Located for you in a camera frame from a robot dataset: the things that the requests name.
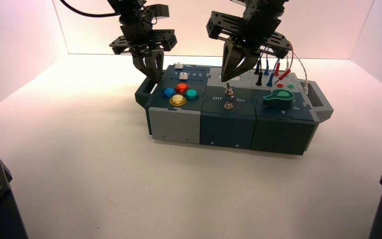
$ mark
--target handle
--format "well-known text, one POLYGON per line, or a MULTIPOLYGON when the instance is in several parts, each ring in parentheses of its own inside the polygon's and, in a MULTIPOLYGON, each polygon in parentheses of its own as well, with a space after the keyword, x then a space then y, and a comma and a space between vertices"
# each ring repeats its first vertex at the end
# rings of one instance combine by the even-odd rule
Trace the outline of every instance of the handle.
POLYGON ((313 110, 317 113, 320 122, 324 122, 333 114, 333 108, 320 87, 314 81, 308 81, 308 98, 313 106, 313 110))
POLYGON ((156 85, 156 82, 146 78, 138 90, 135 92, 135 101, 141 105, 144 109, 146 109, 146 104, 151 97, 151 91, 156 85))

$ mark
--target red wire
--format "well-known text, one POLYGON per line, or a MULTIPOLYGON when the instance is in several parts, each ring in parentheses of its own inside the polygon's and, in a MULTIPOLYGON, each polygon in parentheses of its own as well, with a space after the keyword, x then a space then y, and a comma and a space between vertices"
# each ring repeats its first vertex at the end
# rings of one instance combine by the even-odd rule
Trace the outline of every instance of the red wire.
POLYGON ((287 75, 289 75, 290 70, 291 70, 291 68, 292 68, 292 64, 293 64, 293 56, 294 56, 294 53, 293 53, 293 46, 292 46, 292 43, 291 43, 291 42, 289 42, 289 44, 290 44, 290 47, 292 48, 292 60, 290 61, 289 69, 288 69, 287 71, 285 71, 285 72, 283 73, 283 75, 281 75, 281 76, 279 77, 279 80, 280 80, 280 81, 283 80, 283 78, 285 78, 287 75))

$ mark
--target white wire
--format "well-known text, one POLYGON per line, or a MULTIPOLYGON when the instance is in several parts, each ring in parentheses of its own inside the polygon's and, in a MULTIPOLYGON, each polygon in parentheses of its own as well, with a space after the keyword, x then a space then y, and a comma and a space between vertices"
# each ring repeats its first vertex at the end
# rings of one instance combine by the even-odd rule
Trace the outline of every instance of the white wire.
POLYGON ((289 69, 289 54, 286 55, 286 69, 285 72, 289 69))
POLYGON ((304 73, 305 73, 305 86, 304 86, 304 91, 305 93, 308 95, 308 76, 307 76, 307 71, 304 67, 304 64, 302 63, 301 59, 298 57, 297 53, 296 52, 293 52, 296 56, 296 58, 298 59, 299 63, 301 64, 302 68, 304 69, 304 73))

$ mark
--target control box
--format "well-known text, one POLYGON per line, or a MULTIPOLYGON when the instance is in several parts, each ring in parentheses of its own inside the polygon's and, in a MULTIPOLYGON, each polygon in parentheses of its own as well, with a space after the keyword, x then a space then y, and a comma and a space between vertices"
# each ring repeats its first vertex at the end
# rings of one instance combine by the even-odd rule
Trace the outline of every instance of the control box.
POLYGON ((295 74, 268 87, 274 71, 264 73, 260 86, 251 70, 228 88, 220 67, 176 64, 158 85, 146 79, 135 98, 154 139, 303 155, 333 108, 314 81, 307 95, 295 74))

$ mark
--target blue button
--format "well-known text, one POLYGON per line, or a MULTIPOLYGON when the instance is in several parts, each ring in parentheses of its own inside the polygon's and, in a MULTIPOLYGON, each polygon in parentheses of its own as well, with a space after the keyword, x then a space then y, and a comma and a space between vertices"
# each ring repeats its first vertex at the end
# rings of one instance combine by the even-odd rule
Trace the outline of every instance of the blue button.
POLYGON ((174 88, 165 88, 162 92, 163 98, 170 99, 172 96, 175 95, 174 88))
POLYGON ((187 90, 187 92, 185 92, 185 98, 189 101, 194 101, 197 97, 198 93, 196 90, 187 90))

